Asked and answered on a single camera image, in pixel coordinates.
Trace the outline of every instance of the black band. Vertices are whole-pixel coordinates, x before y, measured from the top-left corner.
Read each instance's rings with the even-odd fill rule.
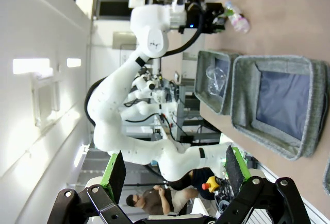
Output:
[[[205,158],[205,152],[203,148],[200,148],[201,158]]]
[[[143,67],[145,65],[145,62],[143,61],[142,58],[138,57],[136,60],[135,60],[138,65],[140,65],[141,67]]]

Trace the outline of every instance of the brown shirt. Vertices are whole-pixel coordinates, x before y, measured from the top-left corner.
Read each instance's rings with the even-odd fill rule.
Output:
[[[172,204],[172,196],[171,196],[171,190],[170,189],[164,189],[165,190],[165,198],[167,202],[169,202],[170,210],[174,211],[174,207]],[[142,195],[145,201],[145,205],[142,208],[144,211],[146,211],[149,215],[163,215],[163,208],[161,206],[161,199],[160,195],[157,190],[150,189],[148,191],[145,191]]]

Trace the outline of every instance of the person's hand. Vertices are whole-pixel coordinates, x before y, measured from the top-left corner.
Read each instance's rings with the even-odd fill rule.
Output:
[[[161,197],[163,197],[163,196],[165,195],[165,190],[164,190],[162,187],[160,187],[160,188],[158,189],[158,193],[159,193],[159,195],[160,195]]]

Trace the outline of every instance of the khaki shorts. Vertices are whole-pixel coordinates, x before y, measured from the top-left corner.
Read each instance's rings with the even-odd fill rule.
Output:
[[[171,190],[172,204],[174,207],[174,212],[179,213],[180,210],[185,206],[188,200],[185,197],[184,191]]]

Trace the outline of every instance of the screw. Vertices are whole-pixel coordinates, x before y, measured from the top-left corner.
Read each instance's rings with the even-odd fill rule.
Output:
[[[98,187],[94,187],[94,188],[92,189],[92,192],[94,192],[94,193],[98,192]]]
[[[70,196],[71,196],[71,192],[65,192],[64,195],[65,195],[66,197],[70,197]]]
[[[280,184],[283,185],[283,186],[287,186],[287,185],[288,185],[288,181],[286,181],[286,180],[284,179],[284,180],[282,180],[282,181],[280,182]]]
[[[254,179],[254,180],[252,180],[252,183],[259,184],[260,183],[260,180],[259,179]]]

